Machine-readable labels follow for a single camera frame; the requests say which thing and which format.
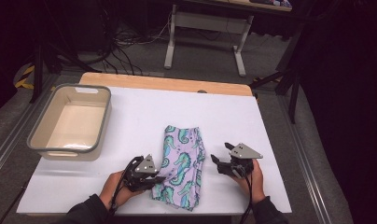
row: patterned fabric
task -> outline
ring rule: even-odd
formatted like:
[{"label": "patterned fabric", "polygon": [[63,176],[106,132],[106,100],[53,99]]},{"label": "patterned fabric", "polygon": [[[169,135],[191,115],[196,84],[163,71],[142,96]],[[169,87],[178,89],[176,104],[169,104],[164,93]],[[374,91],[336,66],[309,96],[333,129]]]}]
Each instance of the patterned fabric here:
[{"label": "patterned fabric", "polygon": [[165,176],[151,192],[154,200],[189,211],[199,203],[205,148],[199,128],[165,129],[163,162],[158,176]]}]

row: black sleeve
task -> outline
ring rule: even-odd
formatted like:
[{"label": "black sleeve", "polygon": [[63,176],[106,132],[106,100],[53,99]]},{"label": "black sleeve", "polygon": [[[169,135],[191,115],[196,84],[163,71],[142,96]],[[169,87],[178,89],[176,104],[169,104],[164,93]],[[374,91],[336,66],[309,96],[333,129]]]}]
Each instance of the black sleeve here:
[{"label": "black sleeve", "polygon": [[263,201],[252,207],[256,224],[287,224],[288,220],[279,212],[267,196]]},{"label": "black sleeve", "polygon": [[84,203],[73,206],[64,217],[53,224],[103,224],[108,215],[101,199],[93,194]]}]

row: metal bracket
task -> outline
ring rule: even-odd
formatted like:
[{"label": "metal bracket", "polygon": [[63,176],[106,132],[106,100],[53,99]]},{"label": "metal bracket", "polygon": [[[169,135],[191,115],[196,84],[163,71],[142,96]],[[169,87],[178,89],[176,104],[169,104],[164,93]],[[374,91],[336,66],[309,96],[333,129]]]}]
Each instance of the metal bracket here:
[{"label": "metal bracket", "polygon": [[238,159],[262,159],[263,156],[256,152],[253,148],[240,143],[238,146],[233,148],[230,152],[230,155],[232,157],[238,158]]},{"label": "metal bracket", "polygon": [[136,173],[141,174],[156,174],[157,169],[156,165],[154,164],[153,157],[151,154],[148,154],[144,160],[142,160],[141,163],[136,167],[135,169]]}]

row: hand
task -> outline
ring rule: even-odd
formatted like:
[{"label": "hand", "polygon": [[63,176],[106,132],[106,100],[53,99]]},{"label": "hand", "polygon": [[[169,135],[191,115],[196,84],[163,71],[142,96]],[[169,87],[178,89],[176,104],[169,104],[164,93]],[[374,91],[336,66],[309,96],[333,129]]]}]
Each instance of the hand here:
[{"label": "hand", "polygon": [[[124,171],[120,171],[114,174],[111,174],[104,185],[104,188],[102,189],[101,194],[99,195],[99,198],[101,201],[104,203],[105,208],[107,210],[110,209],[111,206],[111,201],[113,194],[116,190],[116,186],[119,183],[119,179],[121,178],[121,175]],[[131,197],[139,195],[145,191],[136,191],[136,192],[131,192],[128,188],[123,188],[119,191],[119,194],[117,195],[116,198],[116,205],[117,206],[122,206],[125,204],[128,200],[130,200]]]},{"label": "hand", "polygon": [[[261,172],[261,168],[258,164],[258,161],[253,159],[253,171],[251,175],[248,175],[247,178],[249,179],[249,183],[253,181],[252,183],[252,203],[258,203],[262,201],[265,198],[264,190],[263,190],[263,175]],[[250,195],[249,187],[247,186],[246,179],[240,179],[236,176],[231,177],[233,180],[235,180],[238,185],[241,187],[241,189],[246,193],[247,195]]]}]

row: table leg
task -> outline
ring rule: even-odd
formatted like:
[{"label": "table leg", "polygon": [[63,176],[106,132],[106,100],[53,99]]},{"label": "table leg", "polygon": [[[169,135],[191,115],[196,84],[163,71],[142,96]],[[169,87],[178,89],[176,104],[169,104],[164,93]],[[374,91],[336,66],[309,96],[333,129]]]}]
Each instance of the table leg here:
[{"label": "table leg", "polygon": [[166,69],[170,69],[172,67],[172,59],[174,57],[176,9],[177,9],[177,5],[173,5],[172,15],[171,15],[171,33],[169,34],[168,49],[166,50],[165,63],[164,63],[164,68]]},{"label": "table leg", "polygon": [[244,26],[244,30],[241,34],[241,42],[239,46],[233,46],[235,61],[237,62],[238,73],[240,77],[246,76],[246,71],[244,70],[244,61],[242,60],[241,51],[242,51],[242,48],[244,47],[244,42],[246,41],[247,34],[249,33],[250,26],[252,25],[252,21],[253,21],[253,16],[249,16],[247,18],[247,23]]}]

